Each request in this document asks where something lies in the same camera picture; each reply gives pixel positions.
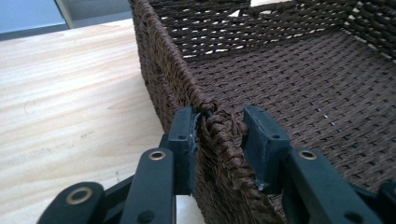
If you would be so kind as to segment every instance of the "wooden table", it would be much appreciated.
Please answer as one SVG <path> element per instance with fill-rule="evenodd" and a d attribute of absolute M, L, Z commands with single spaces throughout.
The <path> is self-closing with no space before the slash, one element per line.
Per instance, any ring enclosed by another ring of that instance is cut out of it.
<path fill-rule="evenodd" d="M 34 223 L 77 182 L 134 174 L 163 129 L 132 20 L 0 42 L 0 223 Z M 202 223 L 177 197 L 178 223 Z"/>

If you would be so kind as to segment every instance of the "metal rivet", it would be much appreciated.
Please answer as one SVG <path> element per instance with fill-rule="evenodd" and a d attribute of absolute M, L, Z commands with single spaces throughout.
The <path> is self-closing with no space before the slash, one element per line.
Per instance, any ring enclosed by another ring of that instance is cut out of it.
<path fill-rule="evenodd" d="M 165 153 L 162 151 L 154 151 L 148 154 L 148 157 L 153 161 L 160 161 L 165 158 Z"/>
<path fill-rule="evenodd" d="M 308 150 L 299 151 L 298 155 L 300 157 L 302 157 L 306 160 L 310 160 L 310 161 L 316 160 L 318 158 L 318 156 L 315 155 L 315 153 L 308 151 Z"/>
<path fill-rule="evenodd" d="M 75 199 L 76 194 L 81 193 L 81 192 L 85 193 L 84 196 Z M 81 188 L 75 189 L 71 193 L 69 193 L 69 195 L 67 195 L 66 202 L 68 204 L 73 204 L 73 205 L 79 204 L 79 203 L 84 203 L 85 201 L 90 199 L 91 196 L 92 196 L 92 189 L 87 188 L 87 187 L 81 187 Z"/>

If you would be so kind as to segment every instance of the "wood grain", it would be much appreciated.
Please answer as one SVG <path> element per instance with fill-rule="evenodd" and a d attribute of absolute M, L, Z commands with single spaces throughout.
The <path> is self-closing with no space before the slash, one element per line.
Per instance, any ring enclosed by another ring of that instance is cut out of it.
<path fill-rule="evenodd" d="M 0 42 L 0 223 L 34 223 L 63 189 L 135 171 L 163 130 L 131 20 Z M 202 223 L 192 198 L 178 223 Z"/>

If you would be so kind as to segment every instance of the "black clamp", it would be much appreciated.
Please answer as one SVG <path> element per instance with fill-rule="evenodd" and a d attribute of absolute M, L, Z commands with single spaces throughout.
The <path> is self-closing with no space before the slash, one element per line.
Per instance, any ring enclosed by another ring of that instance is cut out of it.
<path fill-rule="evenodd" d="M 292 148 L 268 113 L 251 105 L 244 112 L 245 158 L 259 190 L 283 192 L 288 223 L 396 223 L 396 183 L 384 184 L 378 195 L 351 187 L 318 151 Z"/>
<path fill-rule="evenodd" d="M 199 117 L 191 107 L 177 111 L 170 133 L 143 153 L 133 176 L 107 190 L 92 182 L 64 189 L 38 224 L 176 223 L 175 196 L 191 195 L 194 186 Z"/>

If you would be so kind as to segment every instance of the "brown wicker basket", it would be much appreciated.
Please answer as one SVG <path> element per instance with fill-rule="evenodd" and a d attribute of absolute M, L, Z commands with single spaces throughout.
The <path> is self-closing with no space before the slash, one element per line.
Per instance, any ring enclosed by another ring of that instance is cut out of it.
<path fill-rule="evenodd" d="M 168 132 L 198 125 L 195 198 L 207 223 L 281 222 L 240 148 L 243 105 L 257 105 L 296 147 L 320 150 L 351 183 L 396 178 L 396 2 L 132 0 L 141 69 Z"/>

